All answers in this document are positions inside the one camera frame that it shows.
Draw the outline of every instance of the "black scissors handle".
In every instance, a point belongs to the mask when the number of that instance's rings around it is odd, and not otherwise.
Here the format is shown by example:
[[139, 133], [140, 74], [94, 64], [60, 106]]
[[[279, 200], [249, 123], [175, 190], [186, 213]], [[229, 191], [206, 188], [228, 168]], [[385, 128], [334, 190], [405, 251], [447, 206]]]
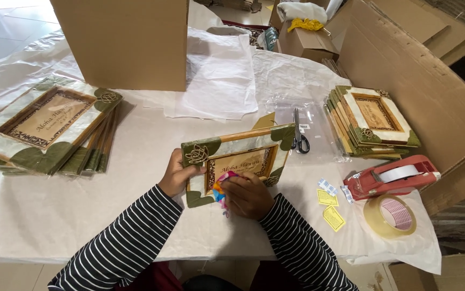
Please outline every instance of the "black scissors handle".
[[[302, 142], [303, 141], [306, 143], [306, 150], [304, 150], [302, 148]], [[301, 154], [307, 154], [310, 151], [310, 143], [308, 142], [306, 136], [301, 135], [301, 141], [300, 142], [297, 142], [296, 137], [294, 137], [294, 141], [292, 142], [291, 149], [295, 149], [295, 148], [297, 148], [297, 150]]]

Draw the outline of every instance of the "plastic bag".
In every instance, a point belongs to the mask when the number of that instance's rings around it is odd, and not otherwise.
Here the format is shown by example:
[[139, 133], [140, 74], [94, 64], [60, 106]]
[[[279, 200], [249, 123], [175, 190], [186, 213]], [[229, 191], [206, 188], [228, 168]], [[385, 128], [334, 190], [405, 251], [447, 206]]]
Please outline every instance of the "plastic bag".
[[330, 162], [348, 162], [349, 155], [344, 148], [338, 147], [326, 113], [321, 105], [304, 98], [274, 95], [265, 103], [267, 113], [275, 112], [275, 122], [285, 124], [294, 122], [294, 109], [299, 112], [301, 135], [310, 143], [310, 151], [302, 154], [297, 149], [290, 150], [287, 166], [323, 165]]

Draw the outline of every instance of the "scissors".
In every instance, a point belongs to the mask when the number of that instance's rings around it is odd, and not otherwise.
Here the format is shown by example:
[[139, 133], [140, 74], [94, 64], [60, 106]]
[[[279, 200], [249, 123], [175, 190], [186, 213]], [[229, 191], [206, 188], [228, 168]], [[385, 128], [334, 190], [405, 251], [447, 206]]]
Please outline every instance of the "scissors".
[[[296, 132], [294, 135], [294, 142], [292, 142], [291, 149], [297, 148], [297, 151], [301, 154], [307, 154], [310, 151], [310, 143], [308, 142], [306, 136], [302, 135], [299, 131], [299, 112], [297, 108], [294, 109], [294, 122], [296, 124]], [[306, 150], [302, 148], [302, 142], [306, 143]]]

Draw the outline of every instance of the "yellow cloth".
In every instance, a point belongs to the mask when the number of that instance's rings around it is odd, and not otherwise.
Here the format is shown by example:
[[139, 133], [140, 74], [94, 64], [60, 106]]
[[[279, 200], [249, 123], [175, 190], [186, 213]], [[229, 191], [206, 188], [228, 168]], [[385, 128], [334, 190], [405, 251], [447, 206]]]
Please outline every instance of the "yellow cloth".
[[302, 21], [299, 18], [295, 18], [292, 20], [292, 25], [290, 25], [287, 32], [291, 32], [296, 27], [300, 27], [305, 30], [320, 30], [324, 27], [324, 25], [320, 23], [319, 20], [309, 20], [306, 18], [304, 21]]

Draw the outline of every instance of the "yellow tag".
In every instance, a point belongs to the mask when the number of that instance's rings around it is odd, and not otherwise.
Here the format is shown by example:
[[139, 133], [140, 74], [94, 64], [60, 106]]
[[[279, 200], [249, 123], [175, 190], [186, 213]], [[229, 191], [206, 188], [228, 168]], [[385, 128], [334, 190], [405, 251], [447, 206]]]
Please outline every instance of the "yellow tag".
[[317, 189], [317, 197], [319, 198], [319, 204], [339, 206], [337, 195], [332, 196], [322, 189]]
[[323, 212], [324, 220], [333, 228], [335, 232], [346, 224], [346, 221], [340, 216], [339, 212], [333, 206], [328, 206]]

